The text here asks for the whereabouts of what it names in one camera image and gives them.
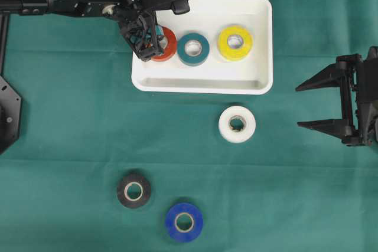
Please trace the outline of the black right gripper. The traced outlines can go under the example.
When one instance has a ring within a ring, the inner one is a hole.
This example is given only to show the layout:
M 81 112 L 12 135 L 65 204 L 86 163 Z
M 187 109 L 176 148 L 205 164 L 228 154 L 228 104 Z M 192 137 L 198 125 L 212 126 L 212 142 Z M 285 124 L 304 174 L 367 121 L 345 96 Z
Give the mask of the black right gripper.
M 346 91 L 356 93 L 355 111 L 358 128 L 348 119 L 313 120 L 298 122 L 299 127 L 316 130 L 341 139 L 347 146 L 370 146 L 377 141 L 377 47 L 371 46 L 366 59 L 360 54 L 342 55 L 336 65 L 330 64 L 295 91 L 339 87 L 340 78 L 346 80 Z

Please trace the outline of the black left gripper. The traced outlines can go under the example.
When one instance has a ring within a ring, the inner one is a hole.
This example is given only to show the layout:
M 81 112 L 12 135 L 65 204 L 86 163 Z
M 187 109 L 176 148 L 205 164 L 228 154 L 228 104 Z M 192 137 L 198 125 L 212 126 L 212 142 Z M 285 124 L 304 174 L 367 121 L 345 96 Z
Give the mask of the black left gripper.
M 164 53 L 159 43 L 162 35 L 157 32 L 156 12 L 140 14 L 133 21 L 119 21 L 118 26 L 120 34 L 140 60 L 146 62 Z

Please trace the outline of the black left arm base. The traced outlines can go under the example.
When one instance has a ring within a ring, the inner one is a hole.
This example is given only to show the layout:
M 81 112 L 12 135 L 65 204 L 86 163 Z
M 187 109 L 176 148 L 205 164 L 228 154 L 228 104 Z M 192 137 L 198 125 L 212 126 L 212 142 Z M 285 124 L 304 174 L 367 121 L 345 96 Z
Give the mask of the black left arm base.
M 1 154 L 19 138 L 21 96 L 1 76 Z

